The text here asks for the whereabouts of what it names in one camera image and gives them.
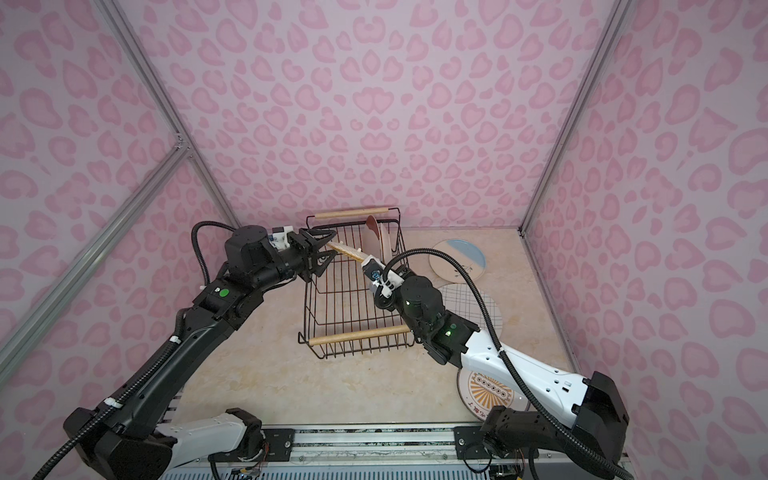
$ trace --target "marble floor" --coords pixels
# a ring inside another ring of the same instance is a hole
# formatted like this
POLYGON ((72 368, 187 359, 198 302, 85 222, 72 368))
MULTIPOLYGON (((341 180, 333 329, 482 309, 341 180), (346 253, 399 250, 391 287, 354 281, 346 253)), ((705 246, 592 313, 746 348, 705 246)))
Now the marble floor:
MULTIPOLYGON (((461 238, 485 253, 477 282, 505 319, 503 343, 570 369, 516 230, 404 230, 406 247, 461 238)), ((439 279, 429 259, 411 268, 439 279)), ((303 324, 304 284, 265 295, 265 303, 200 366, 184 388, 175 422, 240 407, 265 424, 465 422, 475 417, 456 388, 456 368, 438 365, 421 346, 317 359, 296 342, 303 324)))

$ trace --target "wire basket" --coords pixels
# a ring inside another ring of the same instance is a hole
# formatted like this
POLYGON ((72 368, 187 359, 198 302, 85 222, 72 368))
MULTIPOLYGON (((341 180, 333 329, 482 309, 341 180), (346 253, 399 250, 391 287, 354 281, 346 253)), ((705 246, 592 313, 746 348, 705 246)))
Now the wire basket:
MULTIPOLYGON (((388 215, 397 218, 382 218, 379 228, 390 238, 396 238, 392 245, 392 256, 406 251, 400 228, 400 209, 390 208, 388 215)), ((306 218, 307 228, 335 230, 335 242, 344 242, 353 248, 362 248, 362 229, 366 221, 316 224, 314 215, 306 218)), ((408 264, 404 259, 396 264, 408 264)), ((360 264, 344 255, 336 255, 321 276, 313 276, 304 290, 304 328, 299 332, 299 343, 308 345, 319 359, 330 356, 347 356, 374 350, 404 349, 413 346, 411 333, 397 333, 368 339, 348 340, 311 346, 309 340, 337 333, 351 333, 387 326, 399 326, 403 321, 395 312, 381 310, 373 305, 373 295, 368 280, 362 274, 360 264)))

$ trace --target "white plate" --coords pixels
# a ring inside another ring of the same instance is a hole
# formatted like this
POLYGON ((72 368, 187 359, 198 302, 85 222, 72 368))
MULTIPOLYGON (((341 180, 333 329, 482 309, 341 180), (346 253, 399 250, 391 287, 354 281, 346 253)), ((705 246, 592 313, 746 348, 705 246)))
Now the white plate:
POLYGON ((528 409, 528 399, 521 393, 470 369, 458 371, 456 386, 464 405, 483 422, 491 409, 498 405, 518 411, 528 409))
MULTIPOLYGON (((487 330, 480 306, 466 283, 449 283, 437 290, 442 294, 442 302, 446 310, 451 310, 456 315, 466 318, 483 330, 487 330)), ((496 301, 487 293, 480 291, 480 297, 485 302, 485 308, 488 309, 488 315, 491 317, 491 323, 493 323, 493 330, 496 331, 497 335, 501 336, 504 329, 502 311, 498 308, 496 301)))
MULTIPOLYGON (((456 259, 456 261, 464 267, 464 270, 469 273, 469 278, 471 278, 472 281, 477 280, 483 273, 485 273, 485 255, 483 255, 483 252, 473 243, 454 238, 451 240, 444 240, 433 248, 446 252, 456 259)), ((448 263, 448 261, 443 260, 440 257, 430 255, 429 266, 431 266, 435 273, 444 280, 448 280, 452 283, 466 283, 464 277, 459 274, 458 270, 448 263)))

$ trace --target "pink wall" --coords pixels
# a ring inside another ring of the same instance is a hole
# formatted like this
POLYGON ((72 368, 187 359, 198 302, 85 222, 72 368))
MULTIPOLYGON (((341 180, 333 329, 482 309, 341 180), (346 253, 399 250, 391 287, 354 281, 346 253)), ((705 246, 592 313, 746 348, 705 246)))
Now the pink wall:
MULTIPOLYGON (((167 339, 176 311, 202 284, 190 243, 200 220, 222 221, 183 165, 0 392, 0 477, 30 478, 66 440, 64 418, 96 406, 167 339)), ((225 230, 200 230, 214 272, 226 237, 225 230)), ((74 452, 52 478, 57 473, 100 478, 74 452)))
POLYGON ((246 223, 518 225, 612 2, 125 1, 246 223))
POLYGON ((0 58, 1 346, 170 140, 86 0, 5 2, 0 58))
POLYGON ((535 221, 639 478, 768 478, 767 16, 641 2, 535 221))

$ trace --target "wooden handle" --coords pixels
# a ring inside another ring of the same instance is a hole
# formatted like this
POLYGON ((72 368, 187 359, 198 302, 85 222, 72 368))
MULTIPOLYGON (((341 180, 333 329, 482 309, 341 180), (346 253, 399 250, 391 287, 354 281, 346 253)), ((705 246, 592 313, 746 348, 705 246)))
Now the wooden handle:
POLYGON ((341 243, 336 242, 328 242, 328 247, 333 248, 335 251, 347 255, 349 258, 356 260, 360 263, 366 261, 366 258, 368 258, 368 254, 364 253, 362 251, 355 250, 354 248, 350 247, 349 245, 342 245, 341 243))
POLYGON ((336 335, 317 336, 310 339, 310 346, 324 343, 349 342, 350 340, 370 339, 375 336, 395 335, 396 333, 408 333, 411 329, 407 325, 386 326, 380 329, 361 330, 359 332, 337 333, 336 335))
POLYGON ((338 212, 322 212, 321 214, 315 214, 315 218, 336 218, 336 217, 358 217, 359 215, 375 215, 385 214, 389 211, 389 207, 377 207, 377 208, 361 208, 359 210, 341 210, 338 212))

